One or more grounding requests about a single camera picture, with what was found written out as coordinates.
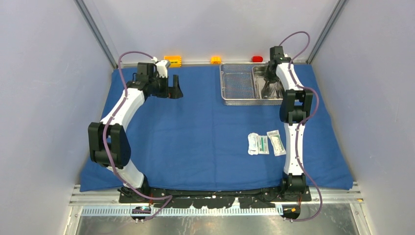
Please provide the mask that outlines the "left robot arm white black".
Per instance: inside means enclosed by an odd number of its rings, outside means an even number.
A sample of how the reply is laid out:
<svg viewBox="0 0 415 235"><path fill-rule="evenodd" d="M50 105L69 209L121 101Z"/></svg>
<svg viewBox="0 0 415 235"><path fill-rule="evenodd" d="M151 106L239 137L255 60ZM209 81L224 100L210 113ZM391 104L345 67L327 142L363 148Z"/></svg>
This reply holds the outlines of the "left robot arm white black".
<svg viewBox="0 0 415 235"><path fill-rule="evenodd" d="M150 187L145 174L131 160L126 130L148 97L183 97L178 75L173 76L173 85L169 85L169 67L168 60L138 63L133 80L121 80L124 90L110 113L100 122L92 122L88 126L91 161L111 171L139 203L151 199Z"/></svg>

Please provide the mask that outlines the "green white sterile packet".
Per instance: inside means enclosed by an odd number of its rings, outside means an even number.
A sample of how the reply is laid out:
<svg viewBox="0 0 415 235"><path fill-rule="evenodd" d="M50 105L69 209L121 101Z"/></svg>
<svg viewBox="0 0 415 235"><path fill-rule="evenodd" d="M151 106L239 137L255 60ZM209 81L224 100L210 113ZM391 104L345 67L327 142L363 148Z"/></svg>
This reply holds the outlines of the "green white sterile packet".
<svg viewBox="0 0 415 235"><path fill-rule="evenodd" d="M257 147L258 153L263 155L269 154L269 147L268 147L268 137L267 136L258 136L257 137Z"/></svg>

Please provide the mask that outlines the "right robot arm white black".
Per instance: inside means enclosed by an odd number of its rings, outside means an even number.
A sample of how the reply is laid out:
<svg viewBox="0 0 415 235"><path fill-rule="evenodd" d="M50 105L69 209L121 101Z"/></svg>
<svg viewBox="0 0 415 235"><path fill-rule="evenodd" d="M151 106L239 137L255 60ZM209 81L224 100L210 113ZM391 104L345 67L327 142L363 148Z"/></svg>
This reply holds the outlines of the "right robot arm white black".
<svg viewBox="0 0 415 235"><path fill-rule="evenodd" d="M302 140L314 94L304 88L296 75L292 59L284 54L282 46L270 48L270 61L265 69L264 80L262 95L269 96L268 89L272 84L280 83L283 89L279 118L284 124L287 152L279 194L282 199L292 201L307 189L302 166Z"/></svg>

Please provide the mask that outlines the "blue surgical wrap cloth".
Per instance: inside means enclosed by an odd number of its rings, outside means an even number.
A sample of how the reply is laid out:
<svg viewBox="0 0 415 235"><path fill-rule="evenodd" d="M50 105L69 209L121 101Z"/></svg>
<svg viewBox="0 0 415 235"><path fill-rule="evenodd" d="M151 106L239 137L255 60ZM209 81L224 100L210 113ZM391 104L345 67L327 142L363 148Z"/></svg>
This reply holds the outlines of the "blue surgical wrap cloth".
<svg viewBox="0 0 415 235"><path fill-rule="evenodd" d="M303 165L320 187L348 190L353 177L336 140L331 117L311 65L294 65L304 86L320 98L306 123ZM284 156L248 154L250 133L279 130L285 146L279 106L228 106L220 94L219 66L169 69L177 74L184 97L151 96L137 110L126 134L131 160L155 188L247 190L278 186ZM118 188L123 183L108 169L87 160L80 191Z"/></svg>

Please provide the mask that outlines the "wire mesh steel tray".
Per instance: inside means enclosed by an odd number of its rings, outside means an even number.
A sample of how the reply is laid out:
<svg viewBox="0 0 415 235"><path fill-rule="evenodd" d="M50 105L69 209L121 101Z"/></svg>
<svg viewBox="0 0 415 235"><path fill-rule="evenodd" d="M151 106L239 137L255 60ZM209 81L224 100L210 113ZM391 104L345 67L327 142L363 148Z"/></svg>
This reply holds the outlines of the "wire mesh steel tray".
<svg viewBox="0 0 415 235"><path fill-rule="evenodd" d="M270 106L280 105L283 99L256 97L252 69L266 63L226 63L220 65L221 97L226 105Z"/></svg>

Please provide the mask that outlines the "white gauze roll packet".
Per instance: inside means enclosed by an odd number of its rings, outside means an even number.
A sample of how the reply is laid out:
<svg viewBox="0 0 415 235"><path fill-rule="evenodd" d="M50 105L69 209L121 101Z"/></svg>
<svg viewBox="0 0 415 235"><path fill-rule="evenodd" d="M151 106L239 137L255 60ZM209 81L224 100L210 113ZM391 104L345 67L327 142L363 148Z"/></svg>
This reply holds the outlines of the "white gauze roll packet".
<svg viewBox="0 0 415 235"><path fill-rule="evenodd" d="M258 138L258 134L257 133L250 133L248 134L248 154L249 155L258 155L259 154L259 150L258 150L258 144L257 144L257 138Z"/></svg>

